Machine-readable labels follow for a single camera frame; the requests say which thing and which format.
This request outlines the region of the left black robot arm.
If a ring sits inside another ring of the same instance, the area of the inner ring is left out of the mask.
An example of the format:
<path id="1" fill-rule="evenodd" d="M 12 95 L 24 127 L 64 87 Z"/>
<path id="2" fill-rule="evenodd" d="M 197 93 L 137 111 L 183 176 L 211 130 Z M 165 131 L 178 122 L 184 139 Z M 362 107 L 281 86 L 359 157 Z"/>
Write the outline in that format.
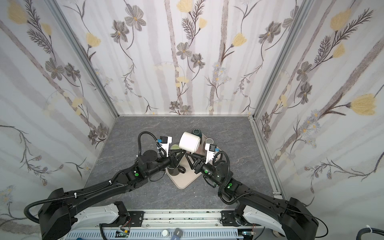
<path id="1" fill-rule="evenodd" d="M 45 199 L 28 204 L 24 215 L 40 225 L 44 240 L 58 240 L 68 234 L 76 223 L 78 215 L 93 205 L 113 196 L 134 191 L 149 182 L 151 176 L 179 165 L 185 150 L 164 150 L 162 140 L 156 139 L 157 150 L 141 150 L 138 137 L 138 155 L 134 164 L 118 171 L 111 179 L 93 186 L 65 192 L 62 188 L 51 192 Z"/>

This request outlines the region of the black mug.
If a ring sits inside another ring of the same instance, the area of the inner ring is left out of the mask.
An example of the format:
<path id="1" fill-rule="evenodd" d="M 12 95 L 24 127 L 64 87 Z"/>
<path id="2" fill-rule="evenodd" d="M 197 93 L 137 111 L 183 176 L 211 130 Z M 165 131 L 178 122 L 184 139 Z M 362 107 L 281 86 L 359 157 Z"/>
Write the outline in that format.
<path id="1" fill-rule="evenodd" d="M 177 176 L 177 175 L 179 175 L 179 174 L 185 174 L 185 173 L 186 173 L 186 169 L 185 169 L 185 167 L 180 166 L 180 165 L 177 166 L 177 167 L 174 168 L 174 169 L 167 168 L 167 170 L 168 170 L 169 175 L 171 175 L 171 176 Z"/>

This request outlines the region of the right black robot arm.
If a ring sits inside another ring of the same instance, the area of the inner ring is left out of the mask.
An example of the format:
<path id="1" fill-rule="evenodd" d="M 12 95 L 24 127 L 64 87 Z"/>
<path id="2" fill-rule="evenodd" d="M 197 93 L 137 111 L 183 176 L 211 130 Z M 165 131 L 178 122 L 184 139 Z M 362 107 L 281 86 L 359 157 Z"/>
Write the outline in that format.
<path id="1" fill-rule="evenodd" d="M 185 154 L 191 170 L 201 173 L 211 181 L 211 186 L 218 186 L 218 197 L 226 205 L 238 203 L 242 207 L 251 207 L 266 214 L 282 226 L 283 235 L 288 240 L 315 240 L 328 235 L 318 236 L 319 223 L 323 223 L 298 199 L 277 199 L 253 190 L 237 181 L 231 171 L 230 159 L 224 151 L 214 155 L 212 163 L 206 163 L 199 154 Z"/>

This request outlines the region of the white mug red inside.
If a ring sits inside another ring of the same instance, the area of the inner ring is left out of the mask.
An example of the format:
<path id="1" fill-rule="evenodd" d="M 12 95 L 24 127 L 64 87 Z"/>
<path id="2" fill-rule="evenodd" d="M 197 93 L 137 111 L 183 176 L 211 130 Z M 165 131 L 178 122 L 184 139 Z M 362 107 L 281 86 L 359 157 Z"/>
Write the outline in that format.
<path id="1" fill-rule="evenodd" d="M 196 153 L 200 146 L 200 140 L 199 136 L 184 132 L 180 139 L 179 147 L 187 152 Z"/>

